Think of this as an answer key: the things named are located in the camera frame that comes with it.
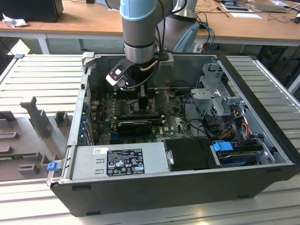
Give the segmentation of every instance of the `wooden desk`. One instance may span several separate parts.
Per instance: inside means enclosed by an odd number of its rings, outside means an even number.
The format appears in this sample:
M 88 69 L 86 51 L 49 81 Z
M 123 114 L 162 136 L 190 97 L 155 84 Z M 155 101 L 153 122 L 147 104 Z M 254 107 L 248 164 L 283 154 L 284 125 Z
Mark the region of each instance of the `wooden desk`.
M 198 5 L 210 4 L 210 0 L 198 0 Z M 49 38 L 79 39 L 83 49 L 83 39 L 122 40 L 123 30 L 119 12 L 108 11 L 97 3 L 86 4 L 85 1 L 72 2 L 63 0 L 64 12 L 57 23 L 29 22 L 27 27 L 8 28 L 0 24 L 0 36 L 4 37 L 34 37 L 37 38 L 42 52 L 50 54 Z M 298 46 L 300 43 L 300 24 L 294 22 L 281 23 L 269 20 L 269 13 L 258 13 L 262 19 L 234 18 L 227 13 L 219 13 L 215 8 L 220 3 L 211 0 L 211 6 L 200 6 L 197 9 L 207 12 L 210 27 L 215 32 L 214 43 L 242 45 L 285 45 Z M 287 14 L 272 13 L 272 16 L 282 19 L 282 16 L 292 17 L 296 12 Z M 200 30 L 197 35 L 199 42 L 206 40 L 208 33 Z
M 107 7 L 85 1 L 63 0 L 64 11 L 57 23 L 43 23 L 42 33 L 123 35 L 120 12 L 108 11 Z
M 43 22 L 27 22 L 29 25 L 24 27 L 8 27 L 5 23 L 0 22 L 0 32 L 24 32 L 24 33 L 38 33 L 38 29 Z
M 230 13 L 227 15 L 220 13 L 216 10 L 216 7 L 221 7 L 219 2 L 211 0 L 211 6 L 197 7 L 198 10 L 207 12 L 209 26 L 215 32 L 215 43 L 229 43 L 229 44 L 258 44 L 263 43 L 264 45 L 295 45 L 300 44 L 300 24 L 296 24 L 293 21 L 289 23 L 282 23 L 275 19 L 268 20 L 269 13 L 257 14 L 262 19 L 247 19 L 247 18 L 234 18 Z M 263 2 L 266 4 L 266 0 L 256 0 L 255 2 Z M 204 4 L 203 0 L 198 1 L 198 4 Z M 202 21 L 205 21 L 204 14 L 198 14 Z M 271 16 L 284 20 L 282 16 L 292 18 L 297 15 L 295 10 L 291 10 L 289 13 L 271 13 Z M 207 38 L 207 31 L 200 30 L 197 38 Z

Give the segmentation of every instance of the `power supply label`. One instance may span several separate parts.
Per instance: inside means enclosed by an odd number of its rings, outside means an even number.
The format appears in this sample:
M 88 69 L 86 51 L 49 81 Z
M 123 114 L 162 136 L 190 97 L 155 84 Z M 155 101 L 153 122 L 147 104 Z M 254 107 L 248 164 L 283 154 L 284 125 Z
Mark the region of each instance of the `power supply label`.
M 142 149 L 107 151 L 106 174 L 112 176 L 145 173 Z

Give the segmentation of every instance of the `blue cable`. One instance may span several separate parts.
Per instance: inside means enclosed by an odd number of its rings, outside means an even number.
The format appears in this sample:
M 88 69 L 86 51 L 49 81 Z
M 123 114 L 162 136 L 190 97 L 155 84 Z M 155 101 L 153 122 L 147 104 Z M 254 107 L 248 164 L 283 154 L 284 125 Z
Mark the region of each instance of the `blue cable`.
M 208 26 L 206 26 L 205 24 L 203 24 L 203 23 L 201 23 L 201 22 L 200 22 L 200 24 L 201 24 L 203 27 L 205 27 L 205 28 L 207 29 L 207 31 L 210 33 L 210 47 L 209 47 L 208 50 L 207 50 L 207 52 L 209 52 L 209 51 L 210 51 L 210 48 L 211 48 L 211 46 L 212 46 L 212 38 L 213 38 L 212 32 L 211 32 L 211 29 L 210 29 Z

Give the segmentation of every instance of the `robotic arm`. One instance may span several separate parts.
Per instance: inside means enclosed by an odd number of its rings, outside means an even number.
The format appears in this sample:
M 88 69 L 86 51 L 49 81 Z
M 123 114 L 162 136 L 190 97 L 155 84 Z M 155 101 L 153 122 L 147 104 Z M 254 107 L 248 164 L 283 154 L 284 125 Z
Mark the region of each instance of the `robotic arm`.
M 126 58 L 143 64 L 154 58 L 156 26 L 175 8 L 177 0 L 96 0 L 120 9 Z
M 120 9 L 126 58 L 107 75 L 112 86 L 121 89 L 138 89 L 158 69 L 159 57 L 155 55 L 156 26 L 162 35 L 165 29 L 165 46 L 184 52 L 193 43 L 199 24 L 196 23 L 197 0 L 96 0 L 109 8 Z M 126 73 L 137 83 L 128 87 Z

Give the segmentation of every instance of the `motherboard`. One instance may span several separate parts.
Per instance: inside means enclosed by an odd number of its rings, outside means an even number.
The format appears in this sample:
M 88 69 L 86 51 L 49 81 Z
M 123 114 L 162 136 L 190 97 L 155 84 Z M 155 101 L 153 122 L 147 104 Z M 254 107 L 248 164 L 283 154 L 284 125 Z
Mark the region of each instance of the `motherboard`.
M 105 94 L 92 102 L 95 144 L 152 143 L 189 138 L 192 133 L 183 118 L 184 95 L 160 90 L 148 99 L 146 109 L 139 100 Z

